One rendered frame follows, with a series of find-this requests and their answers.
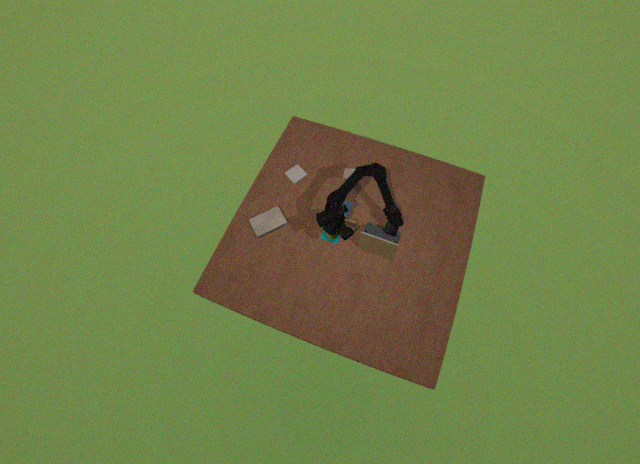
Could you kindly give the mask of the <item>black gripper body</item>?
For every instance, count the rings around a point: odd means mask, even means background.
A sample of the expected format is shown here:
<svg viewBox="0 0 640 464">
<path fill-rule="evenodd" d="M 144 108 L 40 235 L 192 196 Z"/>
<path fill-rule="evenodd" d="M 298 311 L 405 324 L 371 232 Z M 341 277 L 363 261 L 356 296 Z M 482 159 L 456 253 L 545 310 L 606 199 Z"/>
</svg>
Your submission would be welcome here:
<svg viewBox="0 0 640 464">
<path fill-rule="evenodd" d="M 341 232 L 340 236 L 343 238 L 343 240 L 347 240 L 348 238 L 350 238 L 354 234 L 354 231 L 350 227 L 347 227 L 344 224 L 345 223 L 344 219 L 345 219 L 345 217 L 343 218 L 342 221 L 339 221 L 339 222 L 336 222 L 334 220 L 332 220 L 332 221 L 335 222 L 336 224 L 338 224 L 338 226 L 339 226 L 338 229 Z"/>
</svg>

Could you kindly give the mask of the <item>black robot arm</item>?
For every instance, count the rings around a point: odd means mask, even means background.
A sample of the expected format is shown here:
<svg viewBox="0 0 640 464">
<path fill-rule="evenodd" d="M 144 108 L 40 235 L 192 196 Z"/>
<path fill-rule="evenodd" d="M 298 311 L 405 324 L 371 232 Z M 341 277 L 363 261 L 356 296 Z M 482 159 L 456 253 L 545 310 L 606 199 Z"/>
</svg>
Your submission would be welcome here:
<svg viewBox="0 0 640 464">
<path fill-rule="evenodd" d="M 347 194 L 353 189 L 353 187 L 361 180 L 363 176 L 373 176 L 379 186 L 385 208 L 385 216 L 388 222 L 384 229 L 385 234 L 396 237 L 399 226 L 404 224 L 402 220 L 402 214 L 397 206 L 394 204 L 389 187 L 386 182 L 386 170 L 383 166 L 372 163 L 371 165 L 358 166 L 356 170 L 350 175 L 350 177 L 342 184 L 340 188 L 333 191 L 327 197 L 327 203 L 325 205 L 325 211 L 317 213 L 316 219 L 320 227 L 329 235 L 335 235 L 338 224 L 332 220 L 339 222 L 344 218 L 344 213 L 348 211 L 346 205 L 342 205 L 345 201 Z M 332 208 L 330 208 L 330 206 Z"/>
</svg>

